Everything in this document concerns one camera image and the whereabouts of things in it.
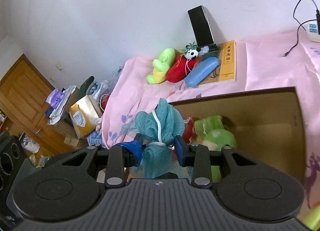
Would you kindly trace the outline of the purple white paper pile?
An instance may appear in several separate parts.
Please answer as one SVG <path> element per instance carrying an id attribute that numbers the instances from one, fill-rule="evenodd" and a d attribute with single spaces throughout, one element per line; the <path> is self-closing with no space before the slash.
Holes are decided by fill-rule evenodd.
<path id="1" fill-rule="evenodd" d="M 54 89 L 46 98 L 46 102 L 53 109 L 49 115 L 49 125 L 53 126 L 58 123 L 64 114 L 68 100 L 76 91 L 76 85 L 70 85 L 66 90 Z"/>

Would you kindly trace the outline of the white power strip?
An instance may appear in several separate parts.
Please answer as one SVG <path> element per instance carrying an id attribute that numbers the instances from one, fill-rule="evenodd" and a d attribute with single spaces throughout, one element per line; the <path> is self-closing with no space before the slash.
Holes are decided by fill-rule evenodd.
<path id="1" fill-rule="evenodd" d="M 313 23 L 313 22 L 308 23 L 306 32 L 307 32 L 307 37 L 309 41 L 317 42 L 317 43 L 320 42 L 320 35 L 318 32 L 317 23 Z"/>

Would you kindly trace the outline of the red plush toy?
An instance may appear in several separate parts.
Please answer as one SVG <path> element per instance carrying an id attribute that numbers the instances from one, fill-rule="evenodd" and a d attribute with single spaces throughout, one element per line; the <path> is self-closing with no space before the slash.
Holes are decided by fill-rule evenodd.
<path id="1" fill-rule="evenodd" d="M 171 83 L 183 80 L 193 70 L 196 63 L 196 59 L 186 59 L 181 54 L 178 54 L 175 58 L 175 63 L 166 73 L 166 80 Z"/>

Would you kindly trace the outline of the red plush item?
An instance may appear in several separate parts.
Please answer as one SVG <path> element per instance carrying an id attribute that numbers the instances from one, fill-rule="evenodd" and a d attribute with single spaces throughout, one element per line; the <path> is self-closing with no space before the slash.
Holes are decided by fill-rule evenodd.
<path id="1" fill-rule="evenodd" d="M 192 117 L 187 117 L 184 120 L 184 132 L 182 139 L 186 144 L 190 145 L 196 139 L 196 133 L 194 129 L 194 120 Z"/>

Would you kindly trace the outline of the brown cardboard box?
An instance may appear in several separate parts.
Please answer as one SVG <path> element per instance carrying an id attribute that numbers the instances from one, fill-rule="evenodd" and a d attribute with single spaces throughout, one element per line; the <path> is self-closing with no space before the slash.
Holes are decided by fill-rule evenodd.
<path id="1" fill-rule="evenodd" d="M 183 118 L 220 115 L 238 150 L 304 181 L 306 140 L 295 87 L 193 98 L 172 105 Z"/>

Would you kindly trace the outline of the black charger plug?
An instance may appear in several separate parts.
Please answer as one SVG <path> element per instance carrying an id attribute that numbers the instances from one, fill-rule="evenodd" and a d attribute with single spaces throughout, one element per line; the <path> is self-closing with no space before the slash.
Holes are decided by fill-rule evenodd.
<path id="1" fill-rule="evenodd" d="M 317 21 L 318 34 L 320 35 L 320 12 L 318 9 L 316 9 L 316 21 Z"/>

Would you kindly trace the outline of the pink deer print tablecloth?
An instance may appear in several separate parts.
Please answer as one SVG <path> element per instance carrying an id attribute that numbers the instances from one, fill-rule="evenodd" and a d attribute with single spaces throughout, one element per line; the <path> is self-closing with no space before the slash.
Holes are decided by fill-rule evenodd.
<path id="1" fill-rule="evenodd" d="M 242 93 L 283 87 L 295 87 L 302 109 L 306 140 L 305 193 L 299 217 L 304 218 L 319 205 L 319 178 L 310 180 L 311 158 L 319 158 L 319 44 L 305 34 L 283 33 L 236 43 L 236 80 L 209 83 L 189 88 L 183 81 L 149 84 L 150 58 L 126 61 L 115 89 L 107 102 L 101 134 L 103 145 L 111 147 L 129 140 L 121 127 L 139 111 L 150 112 L 160 98 L 168 102 L 223 94 Z"/>

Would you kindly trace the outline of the small panda plush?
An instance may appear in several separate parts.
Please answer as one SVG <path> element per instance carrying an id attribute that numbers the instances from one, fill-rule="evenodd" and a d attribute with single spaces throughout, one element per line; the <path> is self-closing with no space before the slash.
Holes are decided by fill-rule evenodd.
<path id="1" fill-rule="evenodd" d="M 186 59 L 195 59 L 199 56 L 203 56 L 209 52 L 209 47 L 199 47 L 195 42 L 189 43 L 185 46 L 185 48 L 182 50 L 182 56 Z"/>

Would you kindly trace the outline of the green avocado plush toy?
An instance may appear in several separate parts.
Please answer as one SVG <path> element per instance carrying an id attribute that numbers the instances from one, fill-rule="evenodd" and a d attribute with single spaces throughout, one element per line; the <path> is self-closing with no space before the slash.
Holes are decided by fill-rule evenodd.
<path id="1" fill-rule="evenodd" d="M 195 121 L 194 131 L 196 143 L 206 146 L 210 151 L 220 152 L 224 146 L 237 147 L 233 133 L 223 124 L 220 115 Z"/>

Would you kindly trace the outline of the yellow book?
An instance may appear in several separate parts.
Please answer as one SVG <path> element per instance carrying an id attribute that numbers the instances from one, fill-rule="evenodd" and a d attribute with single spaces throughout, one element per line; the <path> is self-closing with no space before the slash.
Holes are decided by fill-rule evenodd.
<path id="1" fill-rule="evenodd" d="M 200 85 L 209 83 L 225 83 L 236 80 L 236 41 L 221 43 L 219 50 L 205 54 L 204 58 L 211 56 L 219 59 L 220 65 L 216 67 Z"/>

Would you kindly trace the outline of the wooden door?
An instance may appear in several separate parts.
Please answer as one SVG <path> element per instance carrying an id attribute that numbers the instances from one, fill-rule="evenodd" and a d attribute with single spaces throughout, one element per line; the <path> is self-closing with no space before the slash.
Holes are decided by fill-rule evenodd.
<path id="1" fill-rule="evenodd" d="M 48 126 L 45 112 L 51 83 L 22 55 L 1 79 L 1 108 L 51 156 L 73 151 L 65 137 Z"/>

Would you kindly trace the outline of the yellow paper bag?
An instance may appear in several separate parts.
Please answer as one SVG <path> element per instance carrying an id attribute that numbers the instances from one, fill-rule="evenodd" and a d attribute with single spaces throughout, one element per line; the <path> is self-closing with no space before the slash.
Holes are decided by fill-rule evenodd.
<path id="1" fill-rule="evenodd" d="M 102 112 L 93 96 L 85 95 L 70 107 L 69 115 L 78 139 L 83 139 L 95 130 Z"/>

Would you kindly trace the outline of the black speaker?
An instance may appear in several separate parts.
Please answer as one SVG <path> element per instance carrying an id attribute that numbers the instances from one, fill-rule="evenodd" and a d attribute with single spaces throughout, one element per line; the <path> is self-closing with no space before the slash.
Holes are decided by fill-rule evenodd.
<path id="1" fill-rule="evenodd" d="M 0 146 L 1 207 L 5 204 L 15 177 L 27 158 L 17 136 L 1 133 Z"/>

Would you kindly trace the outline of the green yellow plush toy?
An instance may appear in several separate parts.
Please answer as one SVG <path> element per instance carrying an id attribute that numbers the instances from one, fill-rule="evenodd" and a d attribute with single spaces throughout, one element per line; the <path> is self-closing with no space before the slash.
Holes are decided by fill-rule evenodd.
<path id="1" fill-rule="evenodd" d="M 166 80 L 166 74 L 174 64 L 176 51 L 173 48 L 164 49 L 159 56 L 153 60 L 153 72 L 146 77 L 149 84 L 160 84 Z"/>

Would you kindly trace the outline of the blue patterned cloth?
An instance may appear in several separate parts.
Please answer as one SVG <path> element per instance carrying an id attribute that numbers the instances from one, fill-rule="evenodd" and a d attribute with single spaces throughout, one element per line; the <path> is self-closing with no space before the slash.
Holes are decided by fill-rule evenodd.
<path id="1" fill-rule="evenodd" d="M 97 131 L 91 132 L 86 140 L 89 146 L 98 147 L 103 144 L 102 136 Z"/>

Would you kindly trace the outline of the teal bath mesh sponge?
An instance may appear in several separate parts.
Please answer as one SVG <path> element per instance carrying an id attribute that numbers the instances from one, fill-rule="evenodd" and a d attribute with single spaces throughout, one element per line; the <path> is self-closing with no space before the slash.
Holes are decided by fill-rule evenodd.
<path id="1" fill-rule="evenodd" d="M 184 120 L 165 99 L 160 98 L 150 113 L 138 112 L 131 123 L 121 127 L 121 131 L 131 137 L 141 134 L 145 145 L 141 162 L 133 169 L 133 176 L 140 174 L 143 178 L 157 178 L 176 171 L 171 148 L 175 137 L 182 136 L 184 132 Z"/>

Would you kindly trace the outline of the blue glasses case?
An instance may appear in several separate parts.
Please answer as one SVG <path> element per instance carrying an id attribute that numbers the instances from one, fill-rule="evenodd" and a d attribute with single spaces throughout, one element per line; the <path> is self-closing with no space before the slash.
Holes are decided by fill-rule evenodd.
<path id="1" fill-rule="evenodd" d="M 196 87 L 203 81 L 212 71 L 220 65 L 220 60 L 216 57 L 210 57 L 200 62 L 193 70 L 185 77 L 184 83 L 187 87 Z"/>

